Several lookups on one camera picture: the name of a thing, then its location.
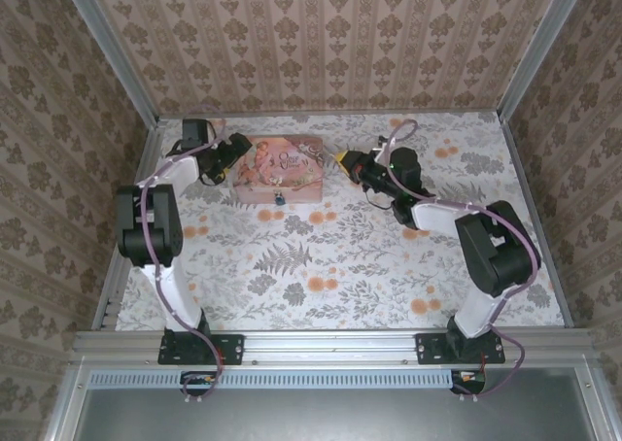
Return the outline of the pink illustrated tin box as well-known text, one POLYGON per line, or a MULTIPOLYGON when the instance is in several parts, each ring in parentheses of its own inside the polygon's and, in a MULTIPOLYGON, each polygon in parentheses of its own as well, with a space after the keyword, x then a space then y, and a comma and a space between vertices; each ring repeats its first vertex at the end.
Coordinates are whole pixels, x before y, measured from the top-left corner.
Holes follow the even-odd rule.
POLYGON ((281 190, 286 204, 318 203, 323 198, 323 140, 311 135, 261 135, 236 163, 232 187, 244 204, 275 205, 281 190))

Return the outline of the black connector board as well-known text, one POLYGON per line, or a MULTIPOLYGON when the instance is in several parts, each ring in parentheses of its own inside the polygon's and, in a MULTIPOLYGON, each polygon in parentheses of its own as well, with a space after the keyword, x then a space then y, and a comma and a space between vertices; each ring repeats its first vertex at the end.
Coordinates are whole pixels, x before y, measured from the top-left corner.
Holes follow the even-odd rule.
POLYGON ((451 372, 450 391, 457 395, 477 395, 486 385, 486 374, 481 371, 454 370, 451 372))
POLYGON ((220 374, 217 371, 183 372, 180 376, 180 391, 185 397, 203 397, 219 377, 220 374))

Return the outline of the grey metal sheet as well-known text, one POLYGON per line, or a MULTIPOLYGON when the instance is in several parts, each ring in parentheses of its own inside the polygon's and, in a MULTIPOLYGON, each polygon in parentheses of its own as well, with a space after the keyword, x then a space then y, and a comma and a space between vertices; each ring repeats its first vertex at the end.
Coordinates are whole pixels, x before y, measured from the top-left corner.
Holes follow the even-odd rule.
POLYGON ((94 390, 75 441, 596 441, 567 370, 522 370, 492 395, 449 390, 94 390))

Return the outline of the aluminium frame post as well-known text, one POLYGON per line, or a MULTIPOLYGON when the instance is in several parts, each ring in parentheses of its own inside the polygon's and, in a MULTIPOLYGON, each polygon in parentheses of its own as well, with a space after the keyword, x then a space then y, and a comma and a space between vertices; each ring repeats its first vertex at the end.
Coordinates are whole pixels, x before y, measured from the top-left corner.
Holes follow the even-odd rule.
POLYGON ((520 104, 577 1, 550 1, 497 107, 500 123, 508 123, 520 104))
POLYGON ((156 106, 141 84, 129 56, 123 50, 119 35, 114 31, 112 22, 108 20, 100 3, 97 0, 72 0, 72 2, 104 53, 136 112, 147 128, 154 130, 158 121, 156 106))

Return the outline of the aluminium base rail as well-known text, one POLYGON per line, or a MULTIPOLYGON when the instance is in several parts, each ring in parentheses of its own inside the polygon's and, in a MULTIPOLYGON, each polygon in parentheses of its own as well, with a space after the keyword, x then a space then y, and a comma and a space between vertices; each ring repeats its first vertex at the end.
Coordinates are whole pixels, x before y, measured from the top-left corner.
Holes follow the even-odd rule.
MULTIPOLYGON (((415 336, 434 329, 364 331, 244 331, 244 367, 322 368, 418 365, 415 336)), ((526 367, 573 367, 598 361, 590 336, 583 329, 511 327, 498 332, 505 363, 524 355, 526 367)), ((156 365, 158 331, 80 332, 70 363, 105 367, 156 365)))

